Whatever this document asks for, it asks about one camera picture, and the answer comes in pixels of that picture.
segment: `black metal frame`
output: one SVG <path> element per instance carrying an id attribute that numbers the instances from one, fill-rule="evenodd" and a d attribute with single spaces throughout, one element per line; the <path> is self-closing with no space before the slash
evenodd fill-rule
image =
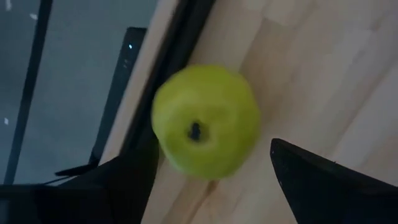
<path id="1" fill-rule="evenodd" d="M 11 152 L 8 158 L 4 184 L 14 183 L 15 174 L 17 172 L 18 160 L 21 154 L 22 142 L 24 141 L 30 105 L 32 104 L 37 74 L 39 72 L 40 61 L 42 59 L 42 52 L 44 48 L 47 27 L 49 25 L 52 2 L 52 0 L 41 0 L 40 2 L 39 16 L 37 18 L 32 50 L 30 52 L 29 65 L 27 68 L 24 89 L 22 91 L 18 119 L 14 131 L 14 138 L 12 140 Z"/>

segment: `wooden floor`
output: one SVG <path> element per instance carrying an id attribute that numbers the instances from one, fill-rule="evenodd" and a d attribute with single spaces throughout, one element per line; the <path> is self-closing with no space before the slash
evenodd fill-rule
<path id="1" fill-rule="evenodd" d="M 262 136 L 221 181 L 186 177 L 165 161 L 142 223 L 295 223 L 269 159 L 274 137 L 398 185 L 397 57 L 395 0 L 217 0 L 190 63 L 249 80 Z"/>

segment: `green apple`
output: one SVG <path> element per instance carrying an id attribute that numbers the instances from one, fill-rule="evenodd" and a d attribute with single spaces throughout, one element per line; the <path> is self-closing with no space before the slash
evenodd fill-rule
<path id="1" fill-rule="evenodd" d="M 250 154 L 260 132 L 260 112 L 243 76 L 216 65 L 195 65 L 157 90 L 152 127 L 177 169 L 220 179 Z"/>

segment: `gray wall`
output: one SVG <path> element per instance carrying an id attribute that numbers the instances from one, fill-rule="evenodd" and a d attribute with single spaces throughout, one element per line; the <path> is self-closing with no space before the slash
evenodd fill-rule
<path id="1" fill-rule="evenodd" d="M 51 180 L 55 171 L 88 162 L 124 31 L 147 27 L 155 4 L 156 0 L 54 2 L 16 183 Z"/>

